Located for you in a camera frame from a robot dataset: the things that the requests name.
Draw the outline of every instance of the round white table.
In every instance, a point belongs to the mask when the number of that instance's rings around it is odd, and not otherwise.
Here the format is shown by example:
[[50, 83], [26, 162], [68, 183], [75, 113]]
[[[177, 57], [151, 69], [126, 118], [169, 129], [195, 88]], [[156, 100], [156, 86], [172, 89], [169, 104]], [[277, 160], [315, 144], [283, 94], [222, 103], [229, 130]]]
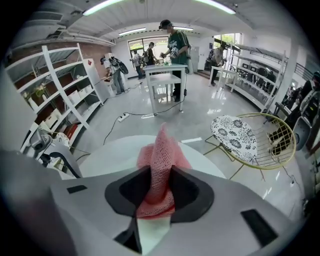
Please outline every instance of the round white table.
[[[83, 177], [99, 176], [133, 168], [137, 165], [142, 147], [154, 143], [156, 136], [136, 135], [111, 141], [93, 152], [80, 165]], [[179, 142], [179, 146], [192, 169], [226, 178], [204, 155]], [[170, 217], [137, 220], [142, 254], [148, 254], [170, 229]]]

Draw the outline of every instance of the black pants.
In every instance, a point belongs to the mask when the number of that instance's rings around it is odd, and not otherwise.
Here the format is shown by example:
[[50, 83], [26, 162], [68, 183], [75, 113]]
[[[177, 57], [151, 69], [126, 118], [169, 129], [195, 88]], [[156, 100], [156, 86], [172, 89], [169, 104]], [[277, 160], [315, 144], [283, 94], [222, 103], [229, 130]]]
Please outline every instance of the black pants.
[[[181, 71], [174, 70], [172, 71], [172, 75], [176, 76], [177, 78], [181, 78]], [[176, 98], [180, 99], [180, 90], [181, 90], [181, 83], [175, 83], [174, 84], [174, 92]]]
[[[211, 61], [211, 66], [218, 67], [218, 64], [215, 61], [212, 60]], [[212, 74], [211, 84], [213, 84], [215, 82], [215, 79], [217, 77], [217, 73], [218, 73], [218, 70], [214, 69], [213, 70], [213, 74]]]
[[138, 73], [138, 78], [139, 79], [143, 78], [142, 73], [141, 73], [141, 66], [136, 66], [135, 70]]

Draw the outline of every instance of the gold wire chair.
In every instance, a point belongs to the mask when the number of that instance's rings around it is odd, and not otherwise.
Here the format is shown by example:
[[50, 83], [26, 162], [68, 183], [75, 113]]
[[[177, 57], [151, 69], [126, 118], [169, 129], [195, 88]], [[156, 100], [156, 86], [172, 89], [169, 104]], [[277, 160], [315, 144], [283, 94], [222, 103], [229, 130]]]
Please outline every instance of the gold wire chair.
[[221, 142], [216, 145], [208, 140], [213, 137], [210, 136], [205, 140], [206, 143], [212, 144], [215, 147], [203, 155], [221, 149], [233, 162], [237, 160], [242, 165], [241, 167], [229, 178], [231, 180], [243, 166], [259, 169], [264, 181], [265, 177], [262, 170], [273, 170], [283, 167], [288, 163], [296, 152], [296, 138], [291, 128], [280, 118], [267, 113], [247, 113], [238, 115], [237, 118], [242, 119], [243, 122], [250, 125], [252, 132], [256, 138], [257, 155], [251, 161], [244, 161], [235, 156], [232, 151], [224, 147]]

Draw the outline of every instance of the black pad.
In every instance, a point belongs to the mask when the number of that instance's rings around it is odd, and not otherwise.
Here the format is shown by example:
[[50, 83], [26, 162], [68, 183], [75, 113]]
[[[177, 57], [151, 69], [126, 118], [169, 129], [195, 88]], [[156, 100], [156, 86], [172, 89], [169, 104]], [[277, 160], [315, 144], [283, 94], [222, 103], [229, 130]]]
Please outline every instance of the black pad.
[[270, 244], [278, 237], [272, 227], [255, 209], [242, 211], [241, 215], [262, 247]]
[[76, 193], [76, 192], [86, 190], [86, 189], [87, 189], [87, 187], [85, 185], [78, 185], [78, 186], [72, 186], [72, 187], [67, 188], [69, 194]]
[[139, 254], [142, 254], [142, 247], [140, 244], [138, 224], [136, 218], [132, 218], [132, 221], [128, 229], [117, 235], [114, 240], [117, 241], [119, 244]]
[[[150, 189], [151, 169], [145, 166], [110, 183], [105, 199], [121, 215], [136, 217], [136, 210]], [[171, 223], [194, 222], [204, 215], [214, 202], [214, 191], [204, 181], [172, 166], [169, 186], [175, 204]]]

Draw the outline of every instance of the white table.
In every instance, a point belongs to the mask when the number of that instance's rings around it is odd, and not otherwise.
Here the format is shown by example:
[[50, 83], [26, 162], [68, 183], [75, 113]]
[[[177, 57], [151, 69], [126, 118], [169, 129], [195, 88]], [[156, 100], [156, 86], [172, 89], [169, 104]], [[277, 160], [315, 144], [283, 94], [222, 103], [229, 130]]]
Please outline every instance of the white table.
[[[157, 113], [154, 96], [153, 96], [153, 87], [157, 85], [168, 85], [171, 84], [171, 91], [173, 88], [173, 84], [181, 83], [180, 89], [180, 100], [183, 101], [185, 98], [184, 91], [186, 87], [186, 68], [188, 66], [184, 64], [156, 64], [145, 66], [143, 70], [145, 71], [146, 82], [149, 88], [150, 101], [152, 105], [153, 114]], [[181, 71], [181, 78], [176, 77], [172, 74], [172, 71]], [[150, 76], [150, 73], [158, 73], [158, 72], [170, 72], [170, 73], [162, 73], [162, 74], [154, 74]], [[180, 111], [182, 111], [183, 102], [180, 103]]]
[[[218, 85], [216, 87], [216, 91], [219, 91], [219, 88], [222, 87], [222, 86], [220, 86], [220, 84], [221, 84], [221, 78], [223, 76], [223, 73], [234, 75], [234, 76], [237, 74], [237, 72], [233, 72], [231, 70], [224, 69], [223, 67], [212, 66], [211, 67], [211, 73], [210, 73], [210, 79], [209, 79], [209, 83], [208, 83], [209, 87], [211, 86], [211, 80], [212, 80], [212, 77], [213, 77], [213, 74], [214, 74], [214, 70], [220, 71], [219, 82], [218, 82]], [[235, 83], [236, 83], [236, 79], [233, 79], [233, 84], [230, 86], [231, 87], [231, 92], [234, 89]]]
[[[93, 152], [80, 165], [83, 177], [99, 176], [137, 166], [140, 149], [154, 143], [156, 136], [136, 135], [107, 143]], [[179, 142], [179, 146], [193, 169], [221, 178], [224, 174], [204, 155]], [[170, 229], [170, 217], [154, 220], [138, 219], [142, 254], [149, 253]]]

